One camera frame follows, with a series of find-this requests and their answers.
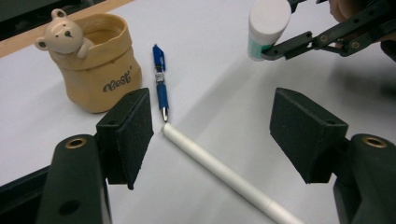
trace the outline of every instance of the black mechanical part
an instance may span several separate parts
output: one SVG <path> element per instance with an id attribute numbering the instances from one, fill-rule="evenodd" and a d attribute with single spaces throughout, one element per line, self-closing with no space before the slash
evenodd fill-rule
<path id="1" fill-rule="evenodd" d="M 347 124 L 297 91 L 278 88 L 271 135 L 305 183 L 328 182 L 340 223 L 396 223 L 396 146 L 386 139 L 356 134 Z"/>
<path id="2" fill-rule="evenodd" d="M 104 181 L 94 137 L 64 139 L 55 148 L 36 223 L 110 223 Z"/>
<path id="3" fill-rule="evenodd" d="M 36 219 L 48 171 L 47 166 L 0 188 L 2 223 L 30 224 Z"/>
<path id="4" fill-rule="evenodd" d="M 0 220 L 111 223 L 106 178 L 132 189 L 152 135 L 149 89 L 126 94 L 98 122 L 95 136 L 64 139 L 50 167 L 1 187 Z"/>
<path id="5" fill-rule="evenodd" d="M 345 138 L 346 123 L 299 92 L 278 88 L 270 125 L 305 183 L 329 182 L 333 155 L 328 149 Z"/>
<path id="6" fill-rule="evenodd" d="M 292 12 L 304 0 L 289 0 Z M 367 48 L 381 37 L 396 31 L 396 2 L 394 0 L 365 1 L 366 8 L 346 21 L 313 37 L 311 32 L 289 39 L 262 51 L 265 60 L 286 60 L 306 53 L 311 49 L 322 49 L 347 57 Z M 355 34 L 353 39 L 348 35 Z"/>
<path id="7" fill-rule="evenodd" d="M 97 140 L 106 153 L 104 167 L 109 184 L 134 188 L 152 131 L 149 89 L 125 95 L 97 123 Z"/>

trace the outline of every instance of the metal screw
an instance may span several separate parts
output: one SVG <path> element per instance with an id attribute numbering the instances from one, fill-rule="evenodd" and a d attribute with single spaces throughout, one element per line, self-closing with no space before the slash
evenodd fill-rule
<path id="1" fill-rule="evenodd" d="M 353 49 L 358 49 L 361 45 L 358 42 L 353 42 L 352 43 L 352 48 Z"/>
<path id="2" fill-rule="evenodd" d="M 87 139 L 83 137 L 72 138 L 66 142 L 65 147 L 68 149 L 75 149 L 84 146 L 87 143 Z"/>
<path id="3" fill-rule="evenodd" d="M 386 142 L 376 137 L 368 136 L 368 137 L 364 137 L 362 140 L 365 144 L 369 145 L 370 147 L 384 148 L 388 146 Z"/>
<path id="4" fill-rule="evenodd" d="M 323 35 L 323 36 L 320 37 L 320 41 L 321 42 L 326 42 L 328 39 L 329 39 L 329 37 L 326 36 L 326 35 Z"/>

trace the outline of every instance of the tan fabric bag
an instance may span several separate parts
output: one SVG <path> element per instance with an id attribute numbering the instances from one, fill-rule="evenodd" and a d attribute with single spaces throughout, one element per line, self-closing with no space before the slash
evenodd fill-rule
<path id="1" fill-rule="evenodd" d="M 64 76 L 69 99 L 92 113 L 109 110 L 125 93 L 139 89 L 142 73 L 124 19 L 96 14 L 75 21 L 94 46 L 86 58 L 49 51 Z"/>

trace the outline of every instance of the bear ear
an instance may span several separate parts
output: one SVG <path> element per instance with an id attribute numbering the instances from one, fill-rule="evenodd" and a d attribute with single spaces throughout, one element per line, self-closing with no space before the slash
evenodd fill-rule
<path id="1" fill-rule="evenodd" d="M 52 19 L 55 19 L 55 18 L 64 18 L 64 17 L 67 16 L 67 14 L 66 14 L 63 10 L 61 10 L 61 9 L 59 9 L 59 8 L 53 9 L 53 10 L 51 11 L 50 15 L 51 15 Z"/>
<path id="2" fill-rule="evenodd" d="M 49 47 L 47 46 L 44 37 L 39 37 L 39 38 L 35 41 L 35 46 L 36 46 L 38 49 L 41 49 L 41 50 L 49 50 Z"/>

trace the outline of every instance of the bear head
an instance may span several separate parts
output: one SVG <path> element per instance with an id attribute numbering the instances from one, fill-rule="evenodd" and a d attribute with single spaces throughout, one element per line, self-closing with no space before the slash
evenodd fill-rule
<path id="1" fill-rule="evenodd" d="M 77 51 L 83 44 L 81 28 L 67 19 L 61 9 L 53 9 L 52 21 L 48 24 L 43 37 L 35 41 L 35 46 L 41 50 L 52 50 L 62 54 Z"/>

